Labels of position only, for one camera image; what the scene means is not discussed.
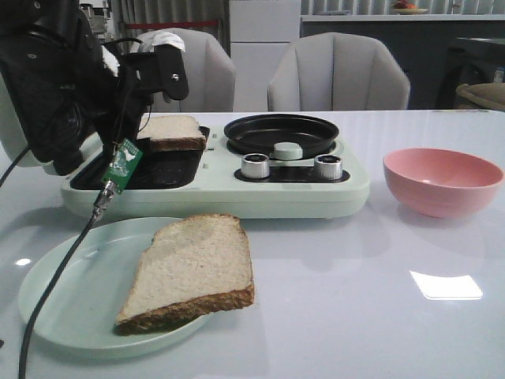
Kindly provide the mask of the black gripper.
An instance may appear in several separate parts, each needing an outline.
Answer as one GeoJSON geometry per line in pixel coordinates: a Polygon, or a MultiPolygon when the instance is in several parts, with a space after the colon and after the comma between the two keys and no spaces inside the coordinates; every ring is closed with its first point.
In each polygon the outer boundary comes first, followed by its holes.
{"type": "MultiPolygon", "coordinates": [[[[162,97],[184,100],[189,84],[180,49],[154,47],[162,97]]],[[[59,174],[84,159],[80,146],[97,133],[106,156],[135,141],[152,96],[126,57],[101,44],[79,7],[3,7],[1,75],[33,155],[59,174]]]]}

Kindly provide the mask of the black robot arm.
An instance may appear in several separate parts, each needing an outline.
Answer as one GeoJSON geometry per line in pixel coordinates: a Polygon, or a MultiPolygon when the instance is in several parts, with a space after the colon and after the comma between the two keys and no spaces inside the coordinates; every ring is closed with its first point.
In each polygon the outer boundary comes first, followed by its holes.
{"type": "Polygon", "coordinates": [[[161,92],[189,92],[181,52],[169,44],[123,54],[100,43],[76,1],[1,4],[1,144],[23,167],[66,175],[97,134],[106,157],[135,141],[161,92]]]}

